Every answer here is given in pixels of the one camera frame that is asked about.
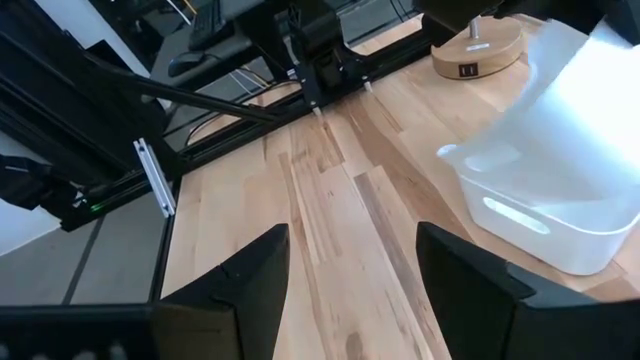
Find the metal rod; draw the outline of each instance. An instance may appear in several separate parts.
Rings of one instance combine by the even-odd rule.
[[[104,64],[103,61],[96,59],[91,55],[85,54],[85,57],[98,65],[97,69],[102,72],[105,80],[144,95],[171,100],[179,104],[190,105],[201,109],[213,110],[223,114],[247,118],[247,120],[251,121],[272,122],[277,120],[276,116],[270,114],[265,110],[265,108],[260,106],[249,107],[247,105],[236,104],[231,101],[216,99],[211,96],[168,86],[137,74],[113,69],[113,67],[108,64]]]
[[[478,19],[480,17],[476,17],[469,23],[469,34],[472,39],[480,38],[480,33],[478,32]]]

